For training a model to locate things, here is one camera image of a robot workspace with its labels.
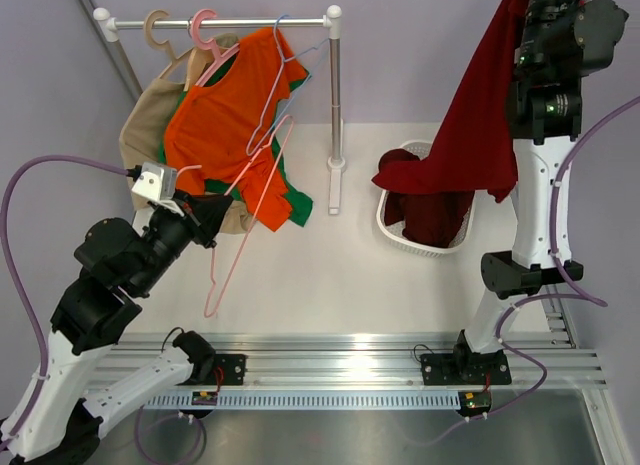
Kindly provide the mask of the dark red t shirt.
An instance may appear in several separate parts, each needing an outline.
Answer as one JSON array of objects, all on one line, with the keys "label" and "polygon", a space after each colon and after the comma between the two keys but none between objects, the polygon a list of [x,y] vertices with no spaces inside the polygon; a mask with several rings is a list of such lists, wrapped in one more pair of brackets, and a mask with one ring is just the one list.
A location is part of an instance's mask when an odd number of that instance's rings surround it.
[{"label": "dark red t shirt", "polygon": [[381,166],[376,186],[413,195],[485,190],[496,202],[509,195],[518,172],[505,107],[527,4],[501,0],[427,157]]}]

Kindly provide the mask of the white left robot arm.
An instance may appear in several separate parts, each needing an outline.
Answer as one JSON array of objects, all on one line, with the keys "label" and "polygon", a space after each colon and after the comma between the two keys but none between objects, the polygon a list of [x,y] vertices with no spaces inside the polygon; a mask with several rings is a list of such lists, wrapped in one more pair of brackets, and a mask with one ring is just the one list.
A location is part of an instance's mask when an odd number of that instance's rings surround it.
[{"label": "white left robot arm", "polygon": [[122,218],[94,224],[74,256],[82,268],[51,317],[45,372],[2,420],[14,464],[83,464],[100,441],[134,410],[175,385],[219,381],[224,373],[215,349],[195,331],[181,332],[154,360],[104,391],[87,384],[98,362],[140,315],[138,300],[191,243],[215,247],[229,196],[192,197],[178,191],[177,211],[156,205],[141,232]]}]

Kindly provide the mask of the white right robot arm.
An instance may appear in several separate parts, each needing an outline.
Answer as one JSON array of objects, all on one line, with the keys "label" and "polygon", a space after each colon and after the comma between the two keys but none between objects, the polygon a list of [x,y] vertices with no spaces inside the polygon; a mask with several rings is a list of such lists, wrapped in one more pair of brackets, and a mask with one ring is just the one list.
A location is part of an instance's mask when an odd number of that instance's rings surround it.
[{"label": "white right robot arm", "polygon": [[482,257],[485,292],[444,377],[510,383],[502,330],[545,286],[574,288],[582,279],[567,230],[570,165],[586,138],[581,85],[611,65],[628,17],[613,0],[529,0],[506,100],[518,168],[516,237],[511,250]]}]

